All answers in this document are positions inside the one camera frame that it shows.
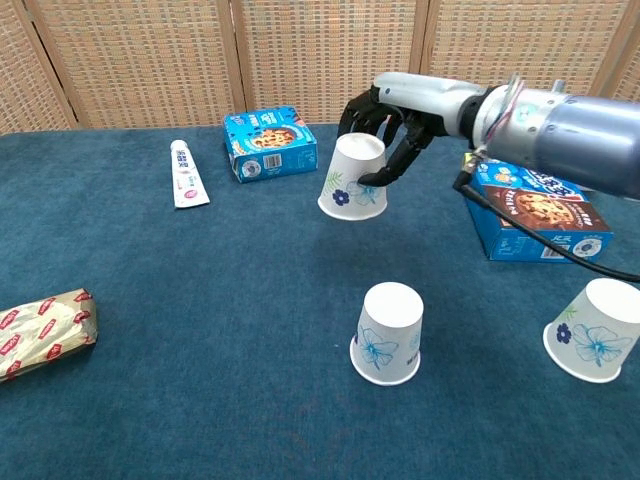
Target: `wooden frame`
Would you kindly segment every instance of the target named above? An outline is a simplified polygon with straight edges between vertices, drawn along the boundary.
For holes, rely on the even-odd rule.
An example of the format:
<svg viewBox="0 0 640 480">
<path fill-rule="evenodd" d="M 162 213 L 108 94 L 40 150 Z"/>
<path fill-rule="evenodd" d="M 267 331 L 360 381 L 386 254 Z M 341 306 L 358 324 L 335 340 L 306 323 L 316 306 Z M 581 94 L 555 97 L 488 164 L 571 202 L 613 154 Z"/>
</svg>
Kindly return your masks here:
<svg viewBox="0 0 640 480">
<path fill-rule="evenodd" d="M 640 2 L 629 2 L 611 39 L 611 45 L 589 90 L 589 95 L 611 97 L 640 42 Z"/>
<path fill-rule="evenodd" d="M 240 70 L 240 59 L 238 58 L 238 42 L 233 29 L 234 19 L 231 14 L 231 5 L 229 4 L 229 0 L 216 0 L 216 4 L 220 15 L 220 30 L 222 31 L 222 42 L 229 71 L 229 80 L 231 82 L 233 106 L 236 111 L 245 111 L 247 109 L 247 102 L 244 89 L 242 88 L 242 72 Z"/>
<path fill-rule="evenodd" d="M 429 74 L 433 46 L 436 39 L 436 28 L 438 27 L 438 14 L 440 12 L 440 0 L 429 0 L 428 10 L 425 18 L 424 39 L 422 41 L 422 57 L 420 59 L 419 72 Z"/>
<path fill-rule="evenodd" d="M 58 78 L 60 79 L 60 83 L 62 84 L 62 88 L 71 103 L 71 107 L 76 113 L 78 117 L 78 123 L 81 127 L 88 127 L 90 125 L 89 117 L 87 116 L 86 109 L 80 99 L 80 96 L 73 88 L 73 82 L 67 73 L 67 69 L 64 67 L 64 62 L 62 61 L 62 57 L 60 56 L 60 52 L 56 46 L 56 42 L 47 27 L 47 23 L 44 20 L 40 7 L 38 6 L 38 2 L 36 0 L 24 0 L 24 4 L 27 7 L 27 10 L 33 17 L 33 23 L 38 29 L 38 33 L 40 38 L 42 39 L 42 43 L 44 47 L 47 49 L 47 53 L 49 54 L 49 58 L 51 59 L 51 63 L 53 68 L 55 68 L 56 73 L 58 74 Z"/>
<path fill-rule="evenodd" d="M 44 50 L 43 45 L 40 43 L 40 39 L 38 38 L 38 34 L 34 30 L 34 27 L 29 19 L 29 15 L 25 10 L 25 5 L 21 0 L 11 0 L 11 5 L 13 6 L 13 10 L 18 17 L 18 20 L 23 26 L 25 35 L 29 39 L 31 46 L 33 48 L 33 52 L 38 59 L 38 62 L 42 68 L 45 78 L 47 79 L 53 94 L 62 110 L 62 113 L 69 123 L 69 127 L 77 128 L 78 121 L 76 116 L 69 104 L 69 100 L 67 99 L 65 92 L 62 89 L 62 86 L 58 82 L 58 78 L 56 76 L 56 72 L 54 71 L 49 59 L 47 58 L 47 52 Z"/>
<path fill-rule="evenodd" d="M 249 62 L 249 48 L 247 42 L 247 30 L 244 25 L 244 11 L 242 0 L 230 0 L 231 14 L 235 26 L 235 45 L 238 52 L 240 75 L 242 77 L 242 89 L 244 93 L 245 107 L 247 110 L 256 109 L 256 97 L 253 94 L 253 81 L 251 78 L 251 63 Z"/>
<path fill-rule="evenodd" d="M 413 24 L 413 41 L 409 55 L 409 73 L 420 73 L 420 65 L 424 54 L 424 41 L 427 29 L 429 8 L 437 0 L 416 0 L 416 16 Z"/>
</svg>

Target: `paper cup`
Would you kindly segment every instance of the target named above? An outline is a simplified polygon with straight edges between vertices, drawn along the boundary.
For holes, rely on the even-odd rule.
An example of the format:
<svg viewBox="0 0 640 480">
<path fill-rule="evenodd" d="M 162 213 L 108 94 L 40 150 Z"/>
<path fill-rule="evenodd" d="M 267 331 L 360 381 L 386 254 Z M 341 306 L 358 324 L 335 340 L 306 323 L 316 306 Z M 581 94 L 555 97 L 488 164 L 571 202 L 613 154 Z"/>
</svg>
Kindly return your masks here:
<svg viewBox="0 0 640 480">
<path fill-rule="evenodd" d="M 423 304 L 401 283 L 372 287 L 364 298 L 358 331 L 351 339 L 351 363 L 376 385 L 399 385 L 420 367 Z"/>
<path fill-rule="evenodd" d="M 587 382 L 606 383 L 640 335 L 640 291 L 609 278 L 592 280 L 546 326 L 544 347 L 556 364 Z"/>
<path fill-rule="evenodd" d="M 365 173 L 375 173 L 385 164 L 382 140 L 368 133 L 347 133 L 338 138 L 318 205 L 340 220 L 366 220 L 387 208 L 385 187 L 358 183 Z"/>
</svg>

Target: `cookie box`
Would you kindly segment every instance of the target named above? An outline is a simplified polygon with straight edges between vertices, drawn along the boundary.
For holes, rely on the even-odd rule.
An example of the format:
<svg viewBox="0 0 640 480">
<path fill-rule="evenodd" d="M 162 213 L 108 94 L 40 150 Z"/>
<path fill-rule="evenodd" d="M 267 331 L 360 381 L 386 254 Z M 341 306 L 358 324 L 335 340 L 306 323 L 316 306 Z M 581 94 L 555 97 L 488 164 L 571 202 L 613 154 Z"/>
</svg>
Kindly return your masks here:
<svg viewBox="0 0 640 480">
<path fill-rule="evenodd" d="M 227 115 L 224 132 L 240 183 L 318 168 L 316 139 L 293 107 Z"/>
<path fill-rule="evenodd" d="M 613 237 L 573 183 L 490 160 L 478 166 L 471 185 L 503 212 L 589 261 L 597 260 Z M 466 202 L 489 259 L 570 262 L 490 211 Z"/>
</svg>

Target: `cookie image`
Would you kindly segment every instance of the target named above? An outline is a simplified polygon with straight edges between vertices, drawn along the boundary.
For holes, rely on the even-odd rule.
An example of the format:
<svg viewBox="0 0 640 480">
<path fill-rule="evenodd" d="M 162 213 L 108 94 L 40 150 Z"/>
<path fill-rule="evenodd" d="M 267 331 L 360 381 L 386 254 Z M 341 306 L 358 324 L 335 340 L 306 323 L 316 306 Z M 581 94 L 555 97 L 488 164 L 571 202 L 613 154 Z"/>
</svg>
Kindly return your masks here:
<svg viewBox="0 0 640 480">
<path fill-rule="evenodd" d="M 496 173 L 493 178 L 495 178 L 495 180 L 500 183 L 504 183 L 505 185 L 513 185 L 517 181 L 517 178 L 510 173 Z"/>
<path fill-rule="evenodd" d="M 246 150 L 240 146 L 240 142 L 237 140 L 234 140 L 231 146 L 236 155 L 245 155 L 247 153 Z"/>
<path fill-rule="evenodd" d="M 289 145 L 295 139 L 295 134 L 288 128 L 268 128 L 251 140 L 251 144 L 257 148 L 277 148 Z"/>
<path fill-rule="evenodd" d="M 537 193 L 527 193 L 516 198 L 518 210 L 529 213 L 540 222 L 551 226 L 561 224 L 571 224 L 575 217 L 562 202 L 540 195 Z"/>
</svg>

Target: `woven room divider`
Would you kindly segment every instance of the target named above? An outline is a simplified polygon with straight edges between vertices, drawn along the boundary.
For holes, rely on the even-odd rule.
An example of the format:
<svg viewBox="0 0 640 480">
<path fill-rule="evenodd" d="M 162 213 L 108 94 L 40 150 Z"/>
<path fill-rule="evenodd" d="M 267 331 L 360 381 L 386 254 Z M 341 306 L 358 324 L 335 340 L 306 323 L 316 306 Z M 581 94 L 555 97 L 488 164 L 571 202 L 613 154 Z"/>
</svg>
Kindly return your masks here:
<svg viewBox="0 0 640 480">
<path fill-rule="evenodd" d="M 19 0 L 0 9 L 0 135 L 64 130 L 76 120 Z"/>
<path fill-rule="evenodd" d="M 226 0 L 25 0 L 83 127 L 220 124 L 244 110 Z"/>
<path fill-rule="evenodd" d="M 376 74 L 419 68 L 426 0 L 231 0 L 249 109 L 334 123 Z"/>
<path fill-rule="evenodd" d="M 627 41 L 620 51 L 617 68 L 611 75 L 611 91 L 603 94 L 619 100 L 640 102 L 640 0 L 635 3 L 632 28 L 627 34 Z"/>
<path fill-rule="evenodd" d="M 517 71 L 640 101 L 640 0 L 8 1 L 0 133 L 69 128 L 74 112 L 141 128 L 285 104 L 334 123 L 385 71 L 481 85 Z"/>
<path fill-rule="evenodd" d="M 592 84 L 637 0 L 430 0 L 429 5 L 422 73 L 497 85 L 518 72 L 529 87 L 551 88 L 563 79 L 568 93 L 597 94 Z"/>
</svg>

